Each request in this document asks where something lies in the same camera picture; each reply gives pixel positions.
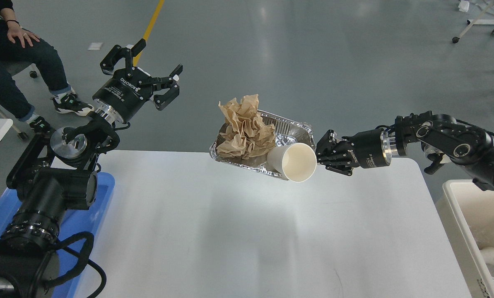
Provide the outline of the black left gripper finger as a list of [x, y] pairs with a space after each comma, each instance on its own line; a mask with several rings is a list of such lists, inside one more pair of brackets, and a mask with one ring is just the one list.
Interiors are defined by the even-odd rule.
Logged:
[[126, 79], [133, 77], [133, 58], [146, 47], [146, 40], [140, 39], [131, 48], [115, 45], [100, 62], [100, 68], [105, 75], [114, 75], [114, 66], [120, 59], [125, 59], [124, 74]]
[[179, 75], [183, 65], [179, 64], [167, 77], [149, 77], [142, 79], [142, 88], [150, 88], [150, 100], [157, 110], [164, 110], [177, 96], [179, 96]]

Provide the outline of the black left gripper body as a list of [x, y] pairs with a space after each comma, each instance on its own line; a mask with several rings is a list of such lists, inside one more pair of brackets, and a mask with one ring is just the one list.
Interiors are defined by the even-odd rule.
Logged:
[[107, 117], [109, 123], [130, 121], [152, 96], [152, 86], [142, 84], [151, 79], [141, 68], [133, 70], [126, 78], [126, 69], [118, 69], [113, 76], [93, 95], [95, 113]]

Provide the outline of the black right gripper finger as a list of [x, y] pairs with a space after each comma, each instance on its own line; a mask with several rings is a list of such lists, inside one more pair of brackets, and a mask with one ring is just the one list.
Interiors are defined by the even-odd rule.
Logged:
[[350, 161], [319, 160], [319, 164], [328, 171], [343, 174], [347, 177], [351, 177], [353, 174], [353, 166]]
[[320, 164], [353, 164], [350, 150], [353, 146], [345, 138], [337, 138], [334, 130], [328, 130], [316, 145], [316, 158]]

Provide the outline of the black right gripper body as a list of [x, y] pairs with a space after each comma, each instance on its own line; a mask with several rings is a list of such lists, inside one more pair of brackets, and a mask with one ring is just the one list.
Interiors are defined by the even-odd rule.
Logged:
[[359, 132], [349, 138], [361, 168], [379, 168], [391, 163], [388, 134], [383, 128]]

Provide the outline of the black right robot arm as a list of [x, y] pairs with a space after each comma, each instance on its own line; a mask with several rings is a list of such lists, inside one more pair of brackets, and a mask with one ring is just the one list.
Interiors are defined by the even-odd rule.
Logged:
[[353, 136], [336, 137], [328, 130], [316, 145], [317, 162], [327, 170], [351, 176], [354, 168], [389, 166], [406, 156], [407, 145], [419, 143], [434, 174], [451, 162], [461, 167], [481, 190], [494, 191], [494, 132], [446, 114], [431, 111], [398, 116], [394, 124]]

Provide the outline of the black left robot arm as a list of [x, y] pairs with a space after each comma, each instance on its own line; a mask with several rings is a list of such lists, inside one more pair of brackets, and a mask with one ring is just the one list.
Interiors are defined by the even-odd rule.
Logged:
[[131, 48], [115, 45], [100, 63], [110, 79], [93, 95], [90, 122], [37, 134], [12, 168], [7, 187], [21, 205], [0, 236], [0, 298], [51, 298], [86, 266], [101, 277], [90, 297], [104, 289], [106, 273], [89, 258], [92, 232], [60, 240], [60, 226], [68, 210], [87, 211], [95, 202], [99, 155], [120, 143], [116, 122], [129, 127], [147, 101], [163, 110], [179, 96], [183, 66], [152, 77], [133, 64], [145, 47], [145, 39]]

